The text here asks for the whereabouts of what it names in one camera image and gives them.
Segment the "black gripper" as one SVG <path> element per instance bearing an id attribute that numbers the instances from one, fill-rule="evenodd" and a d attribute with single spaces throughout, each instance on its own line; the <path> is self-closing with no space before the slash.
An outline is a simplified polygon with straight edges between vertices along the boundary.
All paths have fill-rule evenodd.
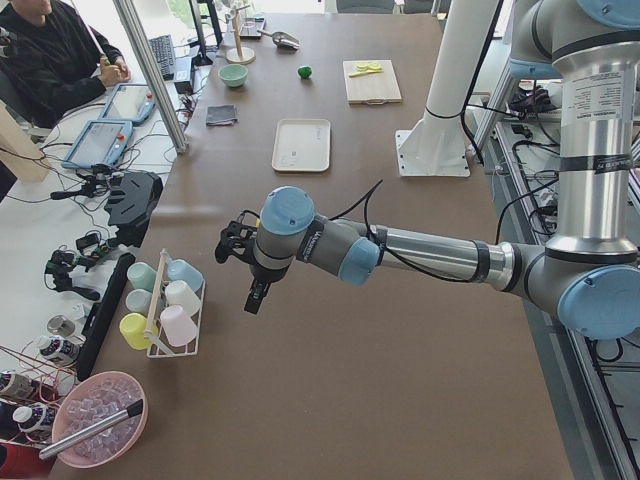
<path id="1" fill-rule="evenodd" d="M 253 276 L 253 281 L 244 310 L 251 314 L 257 314 L 260 309 L 260 296 L 267 295 L 270 285 L 274 282 L 275 271 L 259 264 L 251 265 L 249 269 Z"/>

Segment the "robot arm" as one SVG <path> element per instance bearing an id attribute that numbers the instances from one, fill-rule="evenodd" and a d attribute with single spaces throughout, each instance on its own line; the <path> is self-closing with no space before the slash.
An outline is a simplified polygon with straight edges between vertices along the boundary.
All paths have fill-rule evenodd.
<path id="1" fill-rule="evenodd" d="M 380 265 L 453 282 L 489 283 L 529 300 L 595 340 L 639 325 L 638 250 L 625 235 L 639 5 L 635 1 L 520 1 L 511 68 L 561 78 L 558 223 L 542 246 L 440 237 L 318 215 L 309 195 L 272 191 L 249 231 L 244 260 L 256 313 L 271 284 L 300 260 L 354 285 Z"/>

